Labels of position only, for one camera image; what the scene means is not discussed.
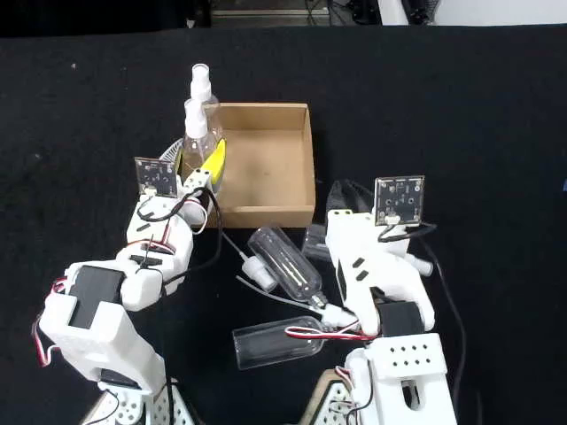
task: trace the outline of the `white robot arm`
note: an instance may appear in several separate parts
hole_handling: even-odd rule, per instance
[[[110,390],[120,406],[129,406],[128,412],[114,415],[118,423],[137,423],[143,412],[145,423],[155,423],[151,415],[166,384],[164,360],[136,333],[127,310],[142,310],[183,282],[184,276],[171,279],[189,265],[191,226],[204,227],[208,215],[199,197],[203,204],[208,198],[200,188],[211,189],[210,177],[196,170],[177,197],[140,196],[128,226],[128,244],[116,258],[73,263],[45,300],[40,329],[85,378]],[[177,214],[147,221],[166,216],[180,200],[184,203]],[[184,419],[192,423],[188,413]]]
[[[389,202],[398,205],[401,200],[405,205],[400,209],[407,207],[408,179],[387,181],[393,186]],[[394,202],[388,205],[393,208]],[[417,217],[421,206],[419,212],[409,211]],[[433,328],[435,313],[420,274],[430,275],[432,264],[408,254],[410,239],[403,238],[403,223],[377,225],[374,213],[328,214],[326,244],[344,305],[358,318],[363,334],[379,336],[346,358],[357,406],[356,421],[346,416],[346,423],[455,425],[439,335],[425,333]],[[384,233],[394,236],[393,242],[380,242]]]

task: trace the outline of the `white wire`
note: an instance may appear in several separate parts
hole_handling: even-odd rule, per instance
[[[279,301],[280,303],[295,305],[296,307],[305,308],[306,310],[309,310],[311,312],[315,312],[315,309],[310,305],[301,304],[301,303],[298,303],[296,301],[292,301],[292,300],[287,299],[287,298],[282,298],[282,297],[278,297],[276,295],[269,294],[269,293],[267,293],[267,292],[265,292],[265,291],[263,291],[259,288],[256,288],[254,285],[249,283],[244,277],[241,277],[239,275],[237,275],[236,278],[237,278],[238,281],[240,281],[241,283],[246,285],[248,288],[250,288],[251,290],[255,290],[256,292],[263,295],[264,297],[272,298],[275,301]]]
[[[346,328],[342,328],[340,329],[337,333],[338,334],[342,334],[345,333],[347,330],[351,330],[352,328],[356,328],[358,326],[359,321],[356,321],[354,323],[351,323],[350,325],[348,325]]]
[[[335,366],[335,373],[337,375],[339,375],[341,378],[343,378],[346,381],[346,383],[348,383],[350,385],[350,387],[351,387],[350,390],[352,390],[354,388],[353,381],[351,381],[350,376],[348,376],[345,372],[343,372],[340,369],[340,367]]]
[[[201,228],[197,232],[193,232],[193,230],[191,230],[191,232],[193,232],[193,235],[200,235],[201,233],[203,233],[203,230],[205,230],[206,223],[209,220],[209,214],[206,211],[205,207],[203,205],[201,205],[201,203],[199,201],[197,201],[197,202],[190,201],[190,202],[192,204],[195,204],[196,206],[198,206],[200,208],[201,212],[203,213],[203,224],[201,225]]]
[[[41,357],[40,363],[42,364],[43,367],[46,367],[51,364],[51,352],[53,352],[53,350],[55,349],[58,349],[59,347],[56,344],[54,344],[51,345],[47,349],[47,351],[43,349],[42,339],[39,337],[39,333],[37,332],[37,324],[39,323],[41,317],[42,317],[41,315],[38,316],[38,318],[35,320],[34,324],[32,325],[32,335],[34,336],[35,345],[37,346],[39,355]]]
[[[240,248],[238,248],[238,245],[226,233],[222,232],[222,236],[224,236],[224,238],[227,240],[229,245],[232,246],[235,249],[236,252],[238,252],[238,255],[240,255],[240,257],[242,257],[242,259],[244,261],[246,261],[248,259],[246,254],[244,254],[242,252],[242,250]]]
[[[47,352],[45,353],[45,363],[44,363],[45,366],[48,366],[48,365],[51,364],[51,352],[55,349],[58,349],[58,348],[59,348],[58,345],[54,344],[54,345],[50,346],[50,348],[47,349]]]

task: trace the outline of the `black cloth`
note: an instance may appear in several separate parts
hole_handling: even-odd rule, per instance
[[[29,336],[51,281],[110,259],[136,201],[132,157],[183,131],[190,66],[211,67],[223,101],[307,102],[323,220],[332,182],[425,174],[428,236],[469,335],[462,423],[563,423],[567,27],[175,30],[0,41],[0,422],[76,423],[98,391],[58,354],[40,369]],[[249,230],[230,232],[243,244]],[[296,241],[300,232],[291,232]],[[192,261],[214,249],[196,240]],[[299,419],[320,373],[356,346],[237,370],[231,330],[302,315],[236,282],[240,260],[190,277],[133,314],[208,424]],[[338,302],[329,265],[317,264]],[[426,280],[448,380],[459,338]]]

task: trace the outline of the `open cardboard box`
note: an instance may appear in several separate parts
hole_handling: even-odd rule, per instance
[[[219,202],[225,228],[302,228],[315,210],[306,104],[221,104],[227,157]]]

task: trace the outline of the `cable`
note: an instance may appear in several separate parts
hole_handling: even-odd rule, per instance
[[[477,391],[477,425],[482,425],[484,419],[483,410],[482,398],[480,397],[480,392]]]
[[[369,373],[370,373],[370,396],[369,396],[369,401],[367,401],[364,406],[361,407],[355,407],[354,409],[351,409],[347,414],[346,414],[346,425],[350,425],[350,417],[351,414],[354,414],[354,423],[358,423],[358,419],[357,419],[357,414],[360,410],[364,410],[366,409],[368,406],[370,406],[370,403],[372,403],[372,399],[374,398],[374,380],[372,379],[372,367],[370,366],[370,360],[368,360],[368,366],[369,366]]]
[[[349,391],[353,390],[354,385],[353,385],[353,381],[351,380],[350,370],[345,369],[343,367],[335,366],[335,373],[341,378],[343,378],[343,380],[346,383],[348,383],[348,385],[350,386],[350,388],[348,389]]]
[[[238,255],[244,260],[246,261],[248,259],[248,256],[246,254],[243,253],[243,251],[238,248],[238,245],[235,244],[235,242],[229,238],[229,236],[226,234],[226,232],[222,232],[222,236],[227,240],[227,242],[230,244],[230,246],[232,246],[236,252],[238,252]]]
[[[158,248],[161,248],[162,250],[169,252],[171,255],[175,254],[175,249],[172,248],[171,246],[169,246],[165,243],[153,241],[151,239],[140,239],[139,241],[130,242],[126,246],[130,246],[130,245],[133,245],[135,243],[147,243],[148,247],[150,247],[152,245],[157,246]]]
[[[186,193],[185,195],[183,195],[183,197],[180,199],[180,201],[174,205],[174,207],[171,209],[170,212],[168,212],[166,215],[163,215],[161,217],[152,217],[152,212],[149,212],[147,214],[142,214],[140,212],[140,210],[142,208],[144,208],[144,206],[151,200],[151,197],[148,197],[145,201],[142,202],[142,204],[140,205],[140,207],[136,210],[136,214],[138,214],[138,217],[140,219],[142,219],[143,221],[148,221],[150,223],[157,223],[159,221],[163,221],[163,220],[168,220],[170,218],[172,218],[174,215],[176,215],[185,205],[185,201],[187,201],[187,199],[189,199],[190,197],[192,197],[193,195],[195,195],[197,192],[201,192],[201,191],[208,191],[210,193],[211,190],[208,188],[196,188],[194,189],[191,193]]]
[[[163,278],[161,280],[161,297],[159,297],[159,313],[161,315],[161,324],[164,325],[166,323],[166,307],[165,307],[165,299],[167,297],[166,292],[166,285],[163,282]],[[163,368],[164,374],[166,374],[166,389],[167,389],[167,407],[169,410],[169,425],[174,424],[174,393],[171,388],[171,376],[167,373],[166,364],[167,364],[167,355],[166,355],[166,335],[164,331],[164,326],[160,326],[161,332],[160,339],[161,339],[161,357],[163,359]]]
[[[329,0],[329,16],[330,16],[330,13],[331,13],[331,12],[335,13],[335,16],[338,18],[338,20],[340,20],[341,25],[344,27],[344,26],[346,25],[346,22],[345,22],[345,20],[343,19],[343,17],[340,16],[340,13],[338,13],[338,12],[335,10],[335,7],[334,7],[335,4],[336,4],[336,2],[333,2],[333,1]]]
[[[329,14],[329,27],[333,26],[333,15],[330,12],[333,8],[333,1],[332,0],[327,0],[327,12]]]
[[[37,360],[39,361],[39,364],[40,364],[41,367],[47,367],[51,364],[52,352],[54,350],[60,350],[60,348],[58,347],[58,345],[53,344],[53,345],[50,345],[48,347],[47,351],[45,351],[43,349],[42,339],[39,335],[39,332],[37,331],[39,320],[41,318],[42,318],[42,313],[38,314],[37,317],[35,318],[34,323],[32,323],[31,334],[32,334],[32,337],[34,338],[35,352],[37,353]]]
[[[413,239],[415,237],[422,237],[430,234],[432,231],[434,231],[437,228],[437,224],[426,223],[425,221],[422,221],[421,224],[423,227],[419,228],[418,230],[414,230],[413,232],[408,232],[403,235],[384,237],[385,234],[389,233],[395,227],[395,225],[390,225],[386,227],[386,229],[380,234],[380,236],[378,236],[378,242],[381,243],[396,242],[396,241],[403,241],[405,239]]]
[[[298,339],[345,339],[351,341],[373,341],[375,336],[367,336],[363,334],[351,334],[346,331],[352,327],[349,325],[338,332],[323,332],[315,328],[304,328],[302,326],[288,326],[285,329],[285,335]]]
[[[116,411],[118,410],[118,407],[120,406],[120,400],[118,400],[118,396],[116,396],[116,394],[113,394],[110,390],[105,390],[105,392],[107,392],[108,394],[113,396],[114,399],[116,400],[116,407],[114,407],[114,410],[111,413],[107,414],[104,418],[100,418],[100,419],[97,419],[95,421],[83,423],[82,425],[94,425],[95,423],[100,423],[100,422],[106,421],[108,418],[112,418],[113,415],[116,413]]]
[[[313,7],[309,7],[308,0],[305,0],[305,8],[307,9],[307,22],[309,22],[311,25],[315,27],[317,27],[318,25],[317,22],[315,21],[315,18],[313,17],[313,10],[315,7],[319,5],[320,2],[321,0],[317,0],[313,5]]]
[[[216,197],[214,196],[214,193],[209,188],[199,188],[199,189],[196,189],[196,190],[203,190],[209,196],[209,198],[211,199],[211,202],[213,202],[214,216],[215,216],[215,219],[216,219],[216,227],[217,227],[216,250],[214,252],[214,255],[210,259],[205,261],[204,263],[198,264],[198,265],[193,266],[193,267],[189,266],[189,267],[187,267],[187,269],[184,272],[181,272],[180,274],[176,274],[175,276],[170,277],[169,279],[164,281],[164,283],[163,283],[164,286],[168,285],[171,282],[176,281],[179,278],[187,276],[191,272],[196,272],[198,270],[202,270],[204,268],[211,266],[221,256],[221,249],[222,249],[222,213],[221,213],[221,207],[219,206],[219,201],[217,201]]]
[[[453,380],[453,388],[451,389],[451,398],[453,399],[453,410],[454,414],[458,417],[458,405],[459,405],[459,392],[461,391],[461,380],[462,380],[462,373],[464,371],[464,366],[467,359],[467,332],[464,328],[464,323],[462,322],[462,317],[459,314],[459,310],[457,308],[456,303],[453,300],[453,296],[451,295],[451,290],[449,289],[449,285],[445,280],[445,274],[443,273],[443,269],[441,268],[441,264],[435,252],[430,247],[428,243],[426,243],[422,238],[419,239],[419,242],[427,252],[427,255],[430,256],[433,264],[437,268],[437,273],[439,274],[439,279],[441,280],[441,286],[443,287],[443,291],[445,291],[445,296],[447,297],[447,301],[449,306],[451,307],[451,312],[453,312],[455,321],[457,322],[457,326],[459,328],[459,332],[461,334],[461,356],[459,358],[459,364],[457,366],[457,370],[454,374]]]
[[[200,208],[201,212],[203,213],[203,224],[201,225],[201,228],[200,228],[197,232],[193,232],[193,229],[191,230],[191,232],[193,233],[193,235],[200,235],[201,233],[203,233],[203,230],[205,230],[205,228],[206,228],[206,223],[207,223],[208,220],[209,220],[209,214],[208,214],[208,212],[206,211],[205,207],[204,207],[203,205],[201,205],[200,202],[195,202],[195,201],[193,201],[192,199],[189,199],[189,200],[185,201],[185,204],[187,204],[187,203],[189,203],[189,202],[194,203],[195,205],[197,205],[197,206]]]
[[[309,310],[311,312],[315,311],[315,309],[310,305],[301,304],[301,303],[298,303],[297,301],[292,301],[292,300],[287,299],[287,298],[278,297],[276,295],[272,295],[268,292],[265,292],[265,291],[261,290],[260,288],[256,288],[254,285],[249,283],[244,277],[237,275],[236,278],[237,278],[238,281],[240,281],[241,283],[246,285],[248,288],[250,288],[251,290],[255,290],[256,292],[263,295],[264,297],[272,298],[275,301],[279,301],[280,303],[285,303],[285,304],[289,304],[289,305],[294,305],[296,307],[305,308],[306,310]]]

